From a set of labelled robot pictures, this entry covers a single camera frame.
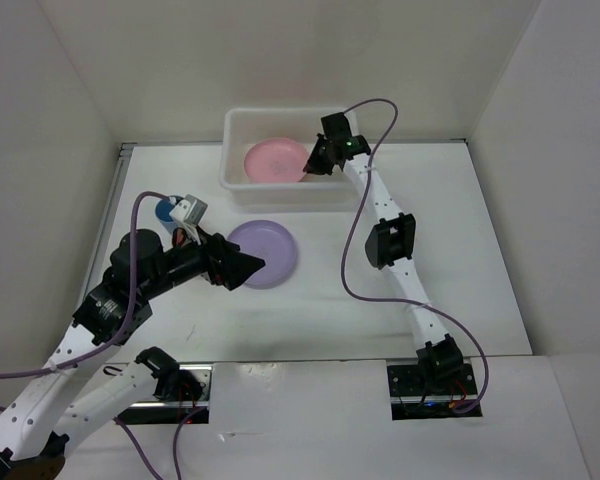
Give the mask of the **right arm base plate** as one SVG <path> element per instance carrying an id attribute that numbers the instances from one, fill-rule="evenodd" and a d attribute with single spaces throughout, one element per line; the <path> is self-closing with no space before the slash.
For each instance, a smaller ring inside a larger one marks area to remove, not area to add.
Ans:
<path id="1" fill-rule="evenodd" d="M 455 379 L 434 387 L 425 385 L 420 369 L 413 363 L 390 363 L 386 373 L 393 421 L 483 416 L 480 405 L 465 413 L 457 412 L 478 394 L 470 363 L 463 365 Z"/>

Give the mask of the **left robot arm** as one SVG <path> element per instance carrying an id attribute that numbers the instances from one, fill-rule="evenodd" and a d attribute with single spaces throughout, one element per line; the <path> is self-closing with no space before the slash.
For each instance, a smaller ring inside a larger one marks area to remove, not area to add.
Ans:
<path id="1" fill-rule="evenodd" d="M 196 403 L 204 392 L 199 381 L 158 347 L 141 351 L 93 392 L 79 393 L 150 318 L 151 300 L 196 277 L 232 291 L 264 265 L 203 230 L 176 236 L 169 250 L 151 230 L 125 235 L 55 353 L 0 413 L 0 479 L 56 478 L 87 437 L 138 401 Z"/>

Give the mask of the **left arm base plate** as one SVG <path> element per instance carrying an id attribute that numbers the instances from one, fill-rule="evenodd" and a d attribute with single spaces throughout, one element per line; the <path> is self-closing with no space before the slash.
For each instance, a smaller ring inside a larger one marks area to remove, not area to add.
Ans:
<path id="1" fill-rule="evenodd" d="M 119 415 L 127 425 L 179 424 L 189 413 L 187 424 L 207 424 L 213 367 L 210 364 L 182 364 L 179 379 L 158 397 L 150 395 L 132 404 Z"/>

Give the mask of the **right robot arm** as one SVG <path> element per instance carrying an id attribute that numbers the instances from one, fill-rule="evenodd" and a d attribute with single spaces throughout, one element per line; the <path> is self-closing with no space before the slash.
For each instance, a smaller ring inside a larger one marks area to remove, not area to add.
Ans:
<path id="1" fill-rule="evenodd" d="M 304 171 L 330 175 L 338 167 L 360 194 L 356 216 L 367 212 L 374 221 L 364 244 L 367 260 L 389 281 L 398 299 L 410 307 L 423 394 L 442 392 L 461 372 L 463 355 L 439 316 L 430 309 L 430 299 L 418 276 L 413 260 L 416 219 L 400 208 L 377 169 L 364 158 L 372 149 L 363 136 L 352 132 L 345 114 L 327 115 L 321 125 Z"/>

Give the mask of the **purple plate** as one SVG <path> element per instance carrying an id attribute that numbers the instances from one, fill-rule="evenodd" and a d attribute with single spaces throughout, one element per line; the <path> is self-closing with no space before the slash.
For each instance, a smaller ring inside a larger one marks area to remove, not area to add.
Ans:
<path id="1" fill-rule="evenodd" d="M 228 240 L 242 253 L 265 261 L 265 266 L 251 275 L 245 285 L 269 289 L 285 282 L 294 272 L 298 247 L 294 237 L 281 224 L 271 220 L 252 220 L 236 227 Z"/>

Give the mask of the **pink plate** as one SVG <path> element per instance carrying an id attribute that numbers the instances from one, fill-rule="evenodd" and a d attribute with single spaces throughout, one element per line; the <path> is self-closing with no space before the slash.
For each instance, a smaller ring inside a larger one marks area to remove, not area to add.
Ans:
<path id="1" fill-rule="evenodd" d="M 294 140 L 267 139 L 248 150 L 244 170 L 253 183 L 297 183 L 305 176 L 308 157 L 307 149 Z"/>

